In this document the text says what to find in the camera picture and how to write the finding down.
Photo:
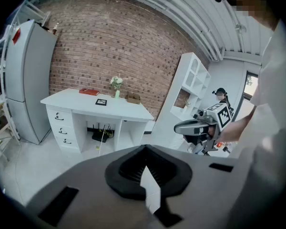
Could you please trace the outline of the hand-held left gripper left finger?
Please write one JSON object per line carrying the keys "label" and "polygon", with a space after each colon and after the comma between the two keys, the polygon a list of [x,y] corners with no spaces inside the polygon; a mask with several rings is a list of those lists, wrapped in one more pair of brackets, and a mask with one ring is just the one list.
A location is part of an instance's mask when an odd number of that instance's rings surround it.
{"label": "hand-held left gripper left finger", "polygon": [[57,224],[58,229],[149,229],[153,217],[144,201],[125,199],[106,183],[105,169],[135,148],[112,152],[74,165],[40,189],[27,210],[38,216],[65,188],[78,193]]}

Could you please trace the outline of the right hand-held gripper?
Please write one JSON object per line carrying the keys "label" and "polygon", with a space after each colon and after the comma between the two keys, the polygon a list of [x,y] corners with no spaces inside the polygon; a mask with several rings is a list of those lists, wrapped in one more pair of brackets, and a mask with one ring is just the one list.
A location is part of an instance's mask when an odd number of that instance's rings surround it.
{"label": "right hand-held gripper", "polygon": [[231,122],[226,104],[217,103],[208,108],[198,110],[193,120],[182,121],[174,126],[177,134],[184,135],[190,150],[196,155],[208,155],[217,151],[216,141],[221,132]]}

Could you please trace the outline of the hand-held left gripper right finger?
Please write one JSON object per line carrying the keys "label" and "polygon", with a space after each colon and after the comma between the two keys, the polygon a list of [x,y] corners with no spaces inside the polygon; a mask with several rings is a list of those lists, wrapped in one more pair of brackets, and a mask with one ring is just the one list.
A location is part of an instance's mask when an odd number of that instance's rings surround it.
{"label": "hand-held left gripper right finger", "polygon": [[175,158],[186,162],[192,170],[192,179],[182,194],[168,197],[166,203],[173,214],[182,218],[173,226],[165,227],[154,219],[151,229],[225,229],[229,200],[225,198],[230,172],[211,168],[220,164],[235,167],[234,158],[193,155],[182,151],[156,146]]}

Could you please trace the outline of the person's right forearm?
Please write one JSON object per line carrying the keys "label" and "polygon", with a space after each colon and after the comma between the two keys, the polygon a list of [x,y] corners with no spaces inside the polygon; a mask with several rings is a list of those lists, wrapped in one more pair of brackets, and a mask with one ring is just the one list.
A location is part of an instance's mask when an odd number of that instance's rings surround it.
{"label": "person's right forearm", "polygon": [[221,132],[219,138],[217,139],[217,142],[236,142],[239,140],[242,132],[250,122],[254,112],[255,112],[256,106],[252,109],[250,114],[245,116],[244,118],[229,123],[229,125]]}

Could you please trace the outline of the brown wooden organizer box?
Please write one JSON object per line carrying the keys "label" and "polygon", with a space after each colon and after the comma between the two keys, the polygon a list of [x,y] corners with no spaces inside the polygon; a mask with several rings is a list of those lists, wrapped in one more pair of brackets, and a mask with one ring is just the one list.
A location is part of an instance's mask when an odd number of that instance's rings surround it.
{"label": "brown wooden organizer box", "polygon": [[132,104],[140,104],[141,103],[140,95],[137,93],[128,92],[127,96],[126,96],[126,100],[127,100],[127,102],[132,103]]}

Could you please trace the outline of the white desk with drawers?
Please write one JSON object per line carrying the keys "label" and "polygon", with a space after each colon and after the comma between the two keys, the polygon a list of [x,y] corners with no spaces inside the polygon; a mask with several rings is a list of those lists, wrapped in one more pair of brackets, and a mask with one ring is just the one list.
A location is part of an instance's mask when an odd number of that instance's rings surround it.
{"label": "white desk with drawers", "polygon": [[[96,105],[97,99],[106,99],[107,105]],[[105,94],[80,94],[75,89],[55,93],[41,103],[46,105],[53,135],[63,152],[80,154],[88,149],[88,132],[98,123],[100,128],[110,124],[114,130],[114,137],[107,140],[114,151],[138,146],[148,122],[153,120],[142,104]]]}

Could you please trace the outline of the white bookshelf cabinet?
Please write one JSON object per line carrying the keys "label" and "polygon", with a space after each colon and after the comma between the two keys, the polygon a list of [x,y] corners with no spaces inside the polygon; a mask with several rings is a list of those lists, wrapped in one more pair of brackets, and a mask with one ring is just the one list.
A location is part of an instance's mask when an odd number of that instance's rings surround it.
{"label": "white bookshelf cabinet", "polygon": [[[196,54],[189,52],[181,56],[170,90],[152,131],[155,144],[171,149],[180,147],[184,138],[174,131],[174,126],[181,121],[193,119],[210,79],[208,70]],[[189,93],[189,97],[183,101],[183,108],[174,105],[181,90]]]}

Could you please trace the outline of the black router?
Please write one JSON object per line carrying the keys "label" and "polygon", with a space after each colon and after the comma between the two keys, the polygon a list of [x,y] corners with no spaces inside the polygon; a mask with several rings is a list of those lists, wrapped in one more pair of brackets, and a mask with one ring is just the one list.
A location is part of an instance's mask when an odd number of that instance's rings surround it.
{"label": "black router", "polygon": [[92,125],[92,139],[99,141],[101,143],[106,143],[108,139],[114,137],[114,130],[112,130],[111,125],[104,125],[103,128],[100,128],[100,123],[97,124],[97,127]]}

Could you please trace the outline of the black-framed window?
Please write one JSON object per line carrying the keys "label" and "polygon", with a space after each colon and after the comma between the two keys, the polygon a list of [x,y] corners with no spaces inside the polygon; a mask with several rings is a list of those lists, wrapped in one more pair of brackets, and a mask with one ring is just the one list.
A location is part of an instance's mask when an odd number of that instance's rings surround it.
{"label": "black-framed window", "polygon": [[253,110],[254,105],[250,103],[250,101],[255,93],[257,85],[258,75],[251,72],[247,72],[235,120],[240,120],[244,118]]}

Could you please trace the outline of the white flowers in green vase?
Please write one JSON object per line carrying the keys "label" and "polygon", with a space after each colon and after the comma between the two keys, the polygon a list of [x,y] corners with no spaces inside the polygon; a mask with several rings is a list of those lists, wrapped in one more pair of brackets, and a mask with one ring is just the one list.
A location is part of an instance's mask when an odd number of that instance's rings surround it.
{"label": "white flowers in green vase", "polygon": [[110,85],[115,90],[115,98],[118,99],[120,97],[120,87],[123,83],[123,79],[119,76],[114,76],[111,81]]}

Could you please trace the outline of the person's beige shirt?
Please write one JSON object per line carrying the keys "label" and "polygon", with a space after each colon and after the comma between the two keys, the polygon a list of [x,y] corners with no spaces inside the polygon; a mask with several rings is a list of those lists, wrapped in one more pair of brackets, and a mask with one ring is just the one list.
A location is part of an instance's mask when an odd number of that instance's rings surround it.
{"label": "person's beige shirt", "polygon": [[281,229],[286,225],[286,26],[279,21],[264,51],[255,111],[230,154],[239,194],[227,229]]}

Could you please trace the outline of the red book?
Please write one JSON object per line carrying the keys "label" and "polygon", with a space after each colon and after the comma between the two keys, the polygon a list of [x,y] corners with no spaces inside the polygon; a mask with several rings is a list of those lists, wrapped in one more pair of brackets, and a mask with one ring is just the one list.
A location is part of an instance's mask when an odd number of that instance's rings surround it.
{"label": "red book", "polygon": [[93,90],[93,89],[82,88],[82,89],[79,90],[79,93],[80,94],[97,96],[99,94],[99,91]]}

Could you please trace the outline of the grey refrigerator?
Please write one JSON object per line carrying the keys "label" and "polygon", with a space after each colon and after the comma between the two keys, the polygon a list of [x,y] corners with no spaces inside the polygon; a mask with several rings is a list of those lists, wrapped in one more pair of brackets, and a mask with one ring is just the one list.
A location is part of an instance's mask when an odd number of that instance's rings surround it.
{"label": "grey refrigerator", "polygon": [[5,87],[8,107],[19,136],[39,144],[51,126],[46,106],[41,101],[49,96],[49,76],[57,37],[34,20],[19,25],[21,34],[16,44],[7,48]]}

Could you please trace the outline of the white metal shelving rack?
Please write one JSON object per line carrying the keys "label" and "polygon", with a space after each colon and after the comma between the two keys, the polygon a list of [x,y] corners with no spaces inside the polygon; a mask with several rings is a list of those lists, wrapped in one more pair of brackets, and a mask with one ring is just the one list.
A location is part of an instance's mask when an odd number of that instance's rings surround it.
{"label": "white metal shelving rack", "polygon": [[[5,87],[5,68],[6,68],[6,54],[7,47],[10,41],[10,34],[14,29],[15,25],[7,25],[3,36],[0,38],[0,135],[9,131],[10,138],[14,138],[17,144],[20,144],[20,137],[16,130],[15,123],[11,117],[8,102],[7,94]],[[5,156],[4,150],[0,148],[0,157],[5,159],[5,162],[8,163],[9,159]]]}

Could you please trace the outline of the red sticker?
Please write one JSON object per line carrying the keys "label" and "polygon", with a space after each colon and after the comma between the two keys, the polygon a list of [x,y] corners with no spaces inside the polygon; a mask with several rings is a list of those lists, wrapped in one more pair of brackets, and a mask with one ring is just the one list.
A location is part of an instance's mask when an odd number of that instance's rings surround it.
{"label": "red sticker", "polygon": [[19,39],[20,37],[20,34],[21,34],[21,29],[18,28],[12,38],[12,41],[13,41],[13,44],[16,44],[17,40]]}

